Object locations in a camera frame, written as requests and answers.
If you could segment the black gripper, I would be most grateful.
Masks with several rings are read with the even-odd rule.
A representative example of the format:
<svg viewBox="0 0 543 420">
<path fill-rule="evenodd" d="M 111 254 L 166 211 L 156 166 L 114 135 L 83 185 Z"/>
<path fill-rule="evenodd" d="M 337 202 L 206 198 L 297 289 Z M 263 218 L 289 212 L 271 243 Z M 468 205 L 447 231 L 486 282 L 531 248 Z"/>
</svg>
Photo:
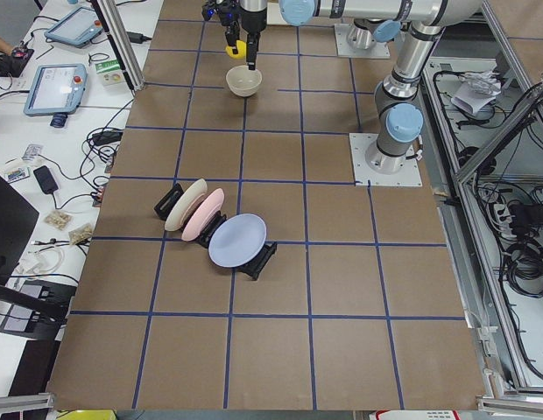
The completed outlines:
<svg viewBox="0 0 543 420">
<path fill-rule="evenodd" d="M 251 71 L 256 70 L 259 33 L 267 26 L 266 0 L 222 0 L 206 1 L 202 5 L 202 16 L 209 21 L 213 16 L 219 17 L 225 30 L 228 55 L 238 55 L 239 23 L 248 33 L 246 41 L 246 64 Z"/>
</svg>

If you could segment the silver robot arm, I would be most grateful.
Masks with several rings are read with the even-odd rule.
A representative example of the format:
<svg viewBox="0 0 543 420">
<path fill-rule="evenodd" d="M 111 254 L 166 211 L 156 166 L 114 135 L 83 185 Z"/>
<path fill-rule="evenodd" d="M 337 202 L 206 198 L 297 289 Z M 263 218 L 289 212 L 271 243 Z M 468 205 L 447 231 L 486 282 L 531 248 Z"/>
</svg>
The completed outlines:
<svg viewBox="0 0 543 420">
<path fill-rule="evenodd" d="M 267 2 L 250 0 L 206 1 L 201 7 L 203 19 L 207 22 L 217 16 L 225 27 L 227 46 L 232 49 L 234 56 L 240 54 L 237 42 L 240 40 L 240 29 L 247 33 L 246 65 L 255 71 L 257 52 L 261 32 L 267 26 Z"/>
<path fill-rule="evenodd" d="M 377 42 L 393 39 L 402 22 L 409 28 L 397 61 L 376 88 L 374 98 L 381 130 L 365 152 L 375 172 L 400 170 L 408 148 L 423 127 L 422 113 L 412 104 L 421 73 L 445 28 L 461 23 L 479 10 L 479 1 L 281 1 L 282 18 L 300 26 L 311 18 L 378 20 L 372 30 Z"/>
</svg>

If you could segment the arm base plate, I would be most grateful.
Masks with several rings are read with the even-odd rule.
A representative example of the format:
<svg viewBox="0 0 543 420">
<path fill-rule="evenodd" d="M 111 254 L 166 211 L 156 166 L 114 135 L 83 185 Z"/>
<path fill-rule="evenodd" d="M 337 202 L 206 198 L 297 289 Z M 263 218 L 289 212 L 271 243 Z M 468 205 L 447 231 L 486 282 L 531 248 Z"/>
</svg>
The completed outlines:
<svg viewBox="0 0 543 420">
<path fill-rule="evenodd" d="M 388 157 L 377 148 L 376 133 L 350 133 L 349 143 L 357 186 L 422 187 L 412 146 L 404 156 Z"/>
<path fill-rule="evenodd" d="M 335 24 L 335 43 L 339 57 L 388 60 L 391 57 L 386 43 L 379 43 L 370 31 L 355 24 Z"/>
</svg>

